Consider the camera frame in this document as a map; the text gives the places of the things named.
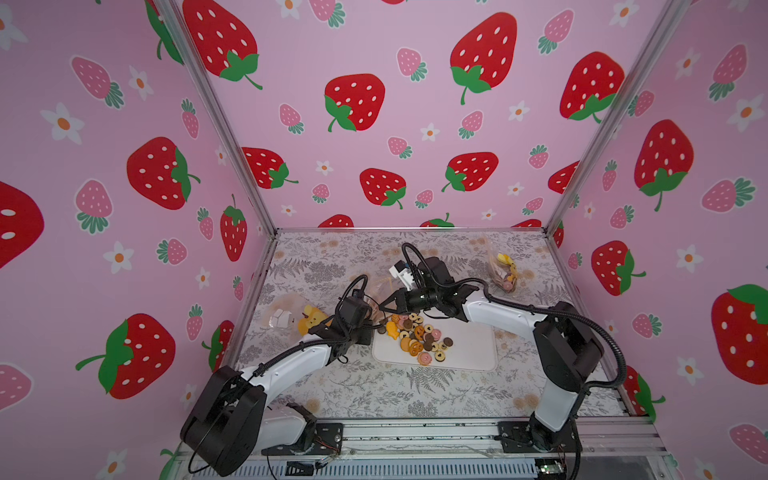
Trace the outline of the ziploc bag with cookies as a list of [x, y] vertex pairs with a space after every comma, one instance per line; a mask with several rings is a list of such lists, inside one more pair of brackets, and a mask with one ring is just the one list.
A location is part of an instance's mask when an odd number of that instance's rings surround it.
[[264, 310], [262, 324], [282, 334], [298, 338], [326, 322], [329, 315], [296, 293], [276, 297]]

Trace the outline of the ziploc bag yellow duck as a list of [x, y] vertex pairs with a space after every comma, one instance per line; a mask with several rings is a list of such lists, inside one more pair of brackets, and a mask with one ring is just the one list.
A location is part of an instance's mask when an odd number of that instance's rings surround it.
[[401, 287], [400, 282], [391, 276], [369, 278], [364, 300], [372, 308], [371, 320], [374, 323], [387, 319], [392, 314], [392, 310], [397, 308], [397, 301], [392, 298], [392, 295]]

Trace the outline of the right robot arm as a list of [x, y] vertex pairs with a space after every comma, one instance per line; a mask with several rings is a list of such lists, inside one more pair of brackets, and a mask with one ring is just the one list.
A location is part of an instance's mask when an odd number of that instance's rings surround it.
[[496, 297], [482, 279], [454, 279], [436, 257], [417, 264], [400, 260], [389, 273], [403, 286], [382, 302], [387, 313], [436, 310], [450, 319], [512, 333], [536, 346], [547, 381], [523, 442], [539, 451], [553, 451], [566, 437], [576, 435], [578, 410], [593, 389], [614, 389], [627, 379], [627, 362], [617, 342], [568, 302], [537, 307]]

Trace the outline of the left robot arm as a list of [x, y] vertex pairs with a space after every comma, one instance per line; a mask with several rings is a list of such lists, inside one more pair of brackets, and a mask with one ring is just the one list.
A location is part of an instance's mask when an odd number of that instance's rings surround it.
[[271, 403], [305, 376], [344, 357], [371, 328], [371, 315], [365, 295], [355, 290], [339, 300], [332, 316], [274, 358], [242, 371], [220, 367], [181, 429], [183, 443], [220, 476], [235, 472], [254, 452], [311, 450], [319, 437], [314, 414], [296, 403]]

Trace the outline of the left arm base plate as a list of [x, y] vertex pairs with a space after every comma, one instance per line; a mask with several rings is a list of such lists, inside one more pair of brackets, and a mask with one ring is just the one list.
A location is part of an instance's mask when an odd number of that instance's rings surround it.
[[283, 448], [287, 455], [338, 455], [343, 444], [344, 424], [320, 422], [307, 427], [299, 439]]

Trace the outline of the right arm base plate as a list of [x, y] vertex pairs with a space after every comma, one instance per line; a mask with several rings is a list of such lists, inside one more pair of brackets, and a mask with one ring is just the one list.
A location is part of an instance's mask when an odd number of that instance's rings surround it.
[[498, 441], [504, 453], [576, 453], [582, 450], [573, 423], [566, 422], [561, 430], [552, 431], [533, 419], [501, 421], [497, 424]]

